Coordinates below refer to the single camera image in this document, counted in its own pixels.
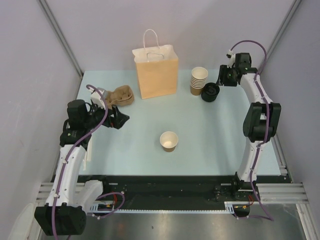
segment metal floor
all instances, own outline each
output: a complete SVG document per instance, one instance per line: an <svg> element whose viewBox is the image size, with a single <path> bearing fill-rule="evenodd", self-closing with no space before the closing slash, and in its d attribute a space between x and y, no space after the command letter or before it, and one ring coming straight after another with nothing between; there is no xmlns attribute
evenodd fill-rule
<svg viewBox="0 0 320 240"><path fill-rule="evenodd" d="M295 204L269 204L266 208L274 222L205 213L119 213L102 220L88 217L84 233L71 240L306 240ZM255 204L251 214L263 213Z"/></svg>

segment cable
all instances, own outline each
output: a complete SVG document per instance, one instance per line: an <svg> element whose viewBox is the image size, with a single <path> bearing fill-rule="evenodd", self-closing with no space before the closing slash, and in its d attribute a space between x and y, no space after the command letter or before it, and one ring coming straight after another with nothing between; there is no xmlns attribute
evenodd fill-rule
<svg viewBox="0 0 320 240"><path fill-rule="evenodd" d="M123 193L121 193L121 192L118 192L118 191L113 191L113 192L109 192L109 193L103 194L103 195L99 196L96 200L105 198L105 197L110 196L110 195L120 195L120 196L122 196L122 202L120 203L120 205L117 208L113 209L111 212L108 212L105 215L96 216L96 215L92 214L91 216L97 217L98 219L105 219L106 217L109 217L110 215L114 214L115 211L119 210L123 206L123 204L125 203L125 195Z"/></svg>
<svg viewBox="0 0 320 240"><path fill-rule="evenodd" d="M213 193L214 194L226 194L226 193L228 193L228 192L230 192L231 191L231 188L230 189L227 189L227 190L225 190L225 191L214 191Z"/></svg>
<svg viewBox="0 0 320 240"><path fill-rule="evenodd" d="M76 141L76 143L70 148L69 152L67 153L66 157L65 157L65 162L62 164L62 168L61 168L61 172L59 175L59 179L58 179L58 183L56 186L56 190L55 190L55 194L56 196L53 198L53 204L52 204L52 212L51 212L51 224L52 224L52 232L53 232L53 236L55 240L59 240L58 239L58 235L57 235L57 229L56 229L56 205L57 205L57 200L58 200L58 196L59 196L59 191L60 191L60 186L62 183L62 178L65 172L65 168L66 168L66 164L68 163L68 159L72 153L72 151L75 149L75 147L80 144L84 139L86 139L88 136L90 136L92 133L94 133L106 120L107 115L108 115L108 106L107 106L107 102L104 98L104 96L101 94L101 92L94 86L88 84L86 86L87 89L92 88L93 90L95 90L101 97L101 99L103 100L104 103L104 108L105 108L105 112L104 112L104 116L101 120L101 122L99 122L99 124L97 126L95 126L94 129L92 129L91 131L89 131L86 135L84 135L83 137L81 137L78 141Z"/></svg>
<svg viewBox="0 0 320 240"><path fill-rule="evenodd" d="M232 48L231 48L231 51L239 44L241 43L254 43L254 44L257 44L259 45L263 52L264 52L264 60L263 60L263 64L261 65L260 69L255 73L254 75L254 82L255 82L255 85L256 87L258 88L260 94L261 94L261 97L266 105L266 123L265 123L265 133L264 133L264 138L263 138L263 142L259 143L258 146L257 146L257 149L256 149L256 154L255 154L255 157L254 157L254 161L253 161L253 165L252 165L252 168L250 170L250 184L251 184L251 188L252 188L252 191L253 191L253 194L254 194L254 197L257 199L260 207L262 208L262 210L264 211L264 213L267 215L266 216L260 216L260 215L251 215L251 216L247 216L247 217L237 217L236 214L234 214L234 216L237 218L237 219L244 219L244 218L262 218L262 219L267 219L267 220L270 220L270 221L274 221L274 218L270 215L270 213L268 212L268 210L265 208L265 206L261 203L261 200L260 198L258 197L258 194L256 193L256 190L255 190L255 186L254 186L254 183L253 183L253 174L254 174L254 170L255 170L255 167L256 167L256 164L257 164L257 161L258 161L258 157L259 157L259 153L260 153L260 147L261 145L267 143L267 139L268 139L268 134L269 134L269 121L270 121L270 109L269 109L269 103L266 99L266 96L264 94L264 92L262 91L262 88L261 86L259 85L258 81L257 81L257 76L260 74L260 72L262 72L262 70L265 68L266 64L267 64L267 51L266 49L264 48L264 46L262 46L262 44L260 44L259 42L257 41L253 41L253 40L242 40L242 41L239 41L238 43L236 43Z"/></svg>
<svg viewBox="0 0 320 240"><path fill-rule="evenodd" d="M249 198L249 203L250 203L249 206L252 206L254 204L255 200L253 199L253 197L251 195L249 195L248 198Z"/></svg>
<svg viewBox="0 0 320 240"><path fill-rule="evenodd" d="M118 201L118 199L117 199L117 194L114 194L114 195L113 195L113 207L115 207L117 201Z"/></svg>

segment paper cup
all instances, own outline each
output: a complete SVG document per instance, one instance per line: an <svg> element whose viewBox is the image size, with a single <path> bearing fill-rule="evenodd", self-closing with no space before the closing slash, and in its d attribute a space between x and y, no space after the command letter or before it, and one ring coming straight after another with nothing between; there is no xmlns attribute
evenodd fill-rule
<svg viewBox="0 0 320 240"><path fill-rule="evenodd" d="M204 81L204 82L194 82L194 81L190 81L190 85L192 85L192 86L198 86L198 87L200 87L200 86L204 86L206 84L206 82Z"/></svg>
<svg viewBox="0 0 320 240"><path fill-rule="evenodd" d="M194 79L203 80L208 77L208 70L204 67L197 66L191 71L191 75Z"/></svg>
<svg viewBox="0 0 320 240"><path fill-rule="evenodd" d="M162 148L168 153L175 150L178 140L177 134L175 134L173 131L166 131L160 136Z"/></svg>
<svg viewBox="0 0 320 240"><path fill-rule="evenodd" d="M197 83L202 83L202 82L205 82L207 79L196 79L194 77L191 77L191 81L194 81L194 82L197 82Z"/></svg>
<svg viewBox="0 0 320 240"><path fill-rule="evenodd" d="M200 88L196 88L196 87L190 85L190 92L192 95L198 96L201 94L203 88L204 88L203 86Z"/></svg>

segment paper bag handle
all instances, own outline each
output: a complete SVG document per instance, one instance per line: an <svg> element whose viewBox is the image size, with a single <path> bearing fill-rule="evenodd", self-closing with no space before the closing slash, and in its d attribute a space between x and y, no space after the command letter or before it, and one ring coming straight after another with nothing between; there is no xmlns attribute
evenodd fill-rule
<svg viewBox="0 0 320 240"><path fill-rule="evenodd" d="M156 32L155 32L154 30L152 30L152 29L147 29L147 30L144 32L144 34L143 34L143 48L144 48L144 50L146 50L145 36L146 36L146 33L147 33L148 31L154 32L155 37L156 37L156 44L158 45L158 48L160 49L160 47L159 47L159 42L158 42L158 35L156 34Z"/></svg>
<svg viewBox="0 0 320 240"><path fill-rule="evenodd" d="M146 54L146 59L148 60L148 62L149 62L149 59L148 59L148 55L149 55L149 54L157 54L157 55L161 55L161 56L162 56L162 58L163 58L163 59L165 59L165 56L164 56L163 54L161 54L161 53L148 52L148 53Z"/></svg>

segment white paper cup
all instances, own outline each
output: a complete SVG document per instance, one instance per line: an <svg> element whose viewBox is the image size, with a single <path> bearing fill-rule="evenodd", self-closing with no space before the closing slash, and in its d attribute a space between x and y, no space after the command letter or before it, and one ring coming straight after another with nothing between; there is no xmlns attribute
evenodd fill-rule
<svg viewBox="0 0 320 240"><path fill-rule="evenodd" d="M203 81L203 82L195 82L195 81L191 80L190 84L191 85L195 85L195 86L204 86L206 84L206 82L205 81Z"/></svg>
<svg viewBox="0 0 320 240"><path fill-rule="evenodd" d="M204 79L196 79L196 78L194 78L193 76L191 77L191 80L192 81L195 81L195 82L204 82L204 81L206 81L207 79L206 78L204 78Z"/></svg>
<svg viewBox="0 0 320 240"><path fill-rule="evenodd" d="M166 131L160 136L162 148L168 153L175 150L178 140L177 134L175 134L173 131Z"/></svg>
<svg viewBox="0 0 320 240"><path fill-rule="evenodd" d="M193 87L194 89L203 89L205 87L205 85L201 85L201 86L195 86L190 84L191 87Z"/></svg>
<svg viewBox="0 0 320 240"><path fill-rule="evenodd" d="M191 75L194 79L205 80L208 77L208 70L204 67L197 66L191 71Z"/></svg>

